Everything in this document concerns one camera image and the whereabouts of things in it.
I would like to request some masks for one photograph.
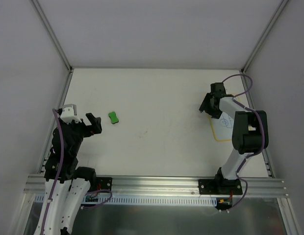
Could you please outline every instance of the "enclosure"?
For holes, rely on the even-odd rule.
[[[238,101],[266,111],[269,147],[224,213],[198,180],[228,159],[233,119],[199,106],[233,74],[228,94],[253,78]],[[0,1],[0,234],[34,233],[51,109],[71,103],[101,117],[78,165],[113,192],[78,212],[73,235],[304,234],[304,1]]]

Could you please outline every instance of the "green toy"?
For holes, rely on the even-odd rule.
[[[118,118],[116,117],[116,113],[115,112],[109,113],[108,116],[111,119],[111,123],[112,124],[115,124],[115,123],[119,122]]]

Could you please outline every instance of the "gray wall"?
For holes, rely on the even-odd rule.
[[[256,108],[268,114],[276,176],[286,179],[304,233],[304,0],[290,1],[248,74]]]
[[[67,71],[29,0],[0,0],[0,234],[41,159]]]
[[[39,0],[73,66],[180,69],[240,69],[280,1]]]

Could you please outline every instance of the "white table surface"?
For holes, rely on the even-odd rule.
[[[65,104],[102,118],[103,132],[85,138],[79,166],[97,174],[138,176],[214,176],[232,150],[217,142],[199,106],[210,84],[236,70],[75,69]],[[241,78],[225,82],[227,93],[244,90]],[[241,101],[247,103],[246,97]],[[108,113],[115,111],[113,125]],[[268,177],[261,155],[243,169],[243,177]]]

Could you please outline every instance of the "purple cable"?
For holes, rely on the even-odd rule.
[[[239,201],[236,202],[235,205],[231,206],[231,208],[229,208],[228,210],[230,210],[230,209],[236,207],[236,206],[245,198],[245,196],[246,196],[246,194],[247,194],[247,191],[248,191],[248,182],[247,182],[247,180],[245,180],[245,179],[243,179],[243,178],[240,178],[238,175],[237,175],[237,178],[238,178],[240,181],[243,181],[243,182],[246,183],[245,192],[244,192],[244,194],[242,195],[242,197],[239,199]]]
[[[88,209],[88,210],[90,210],[90,209],[95,209],[95,208],[98,208],[98,207],[100,207],[100,206],[103,206],[106,202],[108,202],[109,200],[111,200],[111,198],[112,198],[112,196],[113,196],[113,193],[112,193],[112,191],[111,190],[108,190],[108,189],[100,189],[100,190],[96,190],[96,191],[93,191],[93,192],[88,192],[88,193],[86,193],[85,195],[92,195],[92,194],[94,194],[94,193],[97,193],[97,192],[109,192],[110,193],[110,196],[109,196],[109,198],[107,198],[105,201],[103,201],[103,202],[101,202],[101,203],[99,203],[99,204],[96,204],[95,206],[92,206],[92,207],[85,207],[85,206],[83,206],[83,209]]]
[[[255,114],[256,118],[258,119],[259,126],[260,126],[260,132],[261,132],[261,135],[262,135],[262,144],[261,144],[260,150],[257,151],[256,153],[252,153],[252,154],[248,155],[248,156],[243,160],[243,162],[241,163],[241,165],[239,166],[239,168],[238,168],[237,171],[236,171],[237,179],[239,179],[240,181],[245,182],[246,188],[245,188],[244,194],[243,194],[242,197],[239,199],[239,201],[236,202],[236,204],[233,205],[230,209],[236,207],[236,206],[245,198],[245,196],[246,196],[246,194],[247,194],[247,191],[248,191],[248,182],[247,182],[245,179],[240,178],[240,177],[238,176],[239,171],[241,170],[241,168],[243,167],[243,165],[244,165],[245,162],[247,161],[246,159],[251,158],[251,157],[253,157],[253,156],[255,156],[255,155],[260,154],[260,153],[262,152],[262,150],[264,149],[264,145],[265,145],[264,128],[263,128],[263,125],[262,125],[262,121],[261,121],[260,115],[257,113],[256,110],[253,110],[253,109],[251,109],[251,108],[248,108],[248,107],[244,106],[242,103],[238,102],[237,100],[233,99],[233,101],[234,101],[236,104],[238,104],[240,107],[242,107],[242,108],[244,108],[244,109],[246,109],[246,110],[248,110],[248,111],[251,111],[251,112],[253,112],[253,113]]]
[[[228,80],[229,78],[235,77],[235,76],[243,76],[243,77],[248,78],[248,79],[250,80],[250,86],[249,86],[249,88],[248,88],[246,91],[244,91],[244,92],[242,92],[242,93],[239,93],[239,94],[235,95],[233,98],[238,97],[238,96],[240,96],[240,95],[242,95],[242,94],[248,93],[248,91],[250,91],[250,89],[252,88],[252,85],[253,85],[252,78],[251,78],[250,76],[248,76],[248,75],[245,75],[245,74],[234,74],[234,75],[232,75],[232,76],[229,76],[229,77],[225,78],[222,82],[225,82],[225,81]],[[255,156],[255,155],[260,154],[260,153],[262,152],[262,150],[264,149],[264,145],[265,145],[265,134],[264,134],[264,128],[263,128],[263,124],[262,124],[262,120],[261,120],[260,115],[257,113],[256,110],[246,107],[245,105],[243,105],[243,104],[240,103],[239,101],[237,101],[237,100],[235,100],[235,99],[233,99],[233,101],[234,101],[237,105],[239,105],[240,107],[242,107],[243,109],[246,109],[246,110],[248,110],[248,111],[250,111],[250,112],[253,112],[253,113],[255,114],[256,118],[258,119],[259,126],[260,126],[260,132],[261,132],[261,135],[262,135],[262,143],[261,143],[260,150],[257,151],[256,153],[252,153],[252,154],[248,155],[248,156],[243,160],[243,162],[240,164],[239,168],[238,168],[237,171],[236,171],[236,176],[237,176],[237,178],[238,178],[240,181],[245,182],[246,188],[245,188],[245,192],[243,193],[243,195],[242,195],[242,197],[239,199],[239,201],[238,201],[236,204],[234,204],[230,209],[236,207],[236,206],[245,198],[245,196],[247,195],[247,191],[248,191],[248,182],[247,182],[245,179],[240,178],[240,177],[238,176],[239,171],[241,170],[241,168],[244,166],[245,162],[247,161],[246,159],[249,159],[249,158],[251,158],[251,157],[253,157],[253,156]]]
[[[262,124],[262,120],[261,120],[261,117],[260,115],[258,114],[258,112],[254,109],[251,109],[251,108],[248,108],[246,107],[245,105],[243,105],[242,103],[240,103],[239,101],[233,99],[234,103],[238,104],[240,107],[242,107],[243,109],[246,109],[250,112],[253,112],[256,116],[256,118],[258,119],[258,122],[259,122],[259,126],[260,126],[260,132],[261,132],[261,136],[262,136],[262,144],[261,144],[261,147],[260,147],[260,150],[257,151],[256,153],[253,153],[253,154],[250,154],[248,155],[246,158],[251,158],[255,155],[258,155],[262,152],[262,150],[264,149],[264,145],[265,145],[265,134],[264,134],[264,128],[263,128],[263,124]]]
[[[50,202],[48,201],[48,203],[46,204],[46,208],[45,208],[45,212],[44,212],[44,216],[43,216],[43,220],[42,220],[42,227],[41,227],[40,235],[44,234],[45,222],[46,222],[46,219],[48,217],[48,211],[49,211],[49,208],[50,208],[50,203],[51,203],[51,200],[52,200],[53,192],[54,192],[54,189],[55,189],[60,171],[62,169],[63,161],[64,161],[64,137],[63,137],[63,132],[62,132],[60,122],[58,120],[57,112],[56,112],[55,109],[53,109],[53,114],[54,114],[54,118],[55,118],[56,125],[57,125],[58,132],[59,132],[59,138],[60,138],[60,146],[61,146],[60,161],[59,161],[59,164],[58,164],[57,173],[56,173],[56,176],[55,176],[55,179],[54,179],[51,191],[50,191],[50,195],[49,195],[49,198],[48,198],[48,200]]]
[[[246,94],[248,91],[250,91],[250,89],[252,88],[252,84],[253,84],[252,78],[250,76],[248,76],[248,75],[245,75],[245,74],[234,74],[232,76],[229,76],[229,77],[225,78],[222,82],[225,82],[226,80],[230,79],[231,77],[236,77],[236,76],[243,76],[243,77],[248,78],[250,80],[250,86],[249,86],[249,88],[246,91],[235,95],[234,98],[238,97],[238,96],[240,96],[242,94]]]

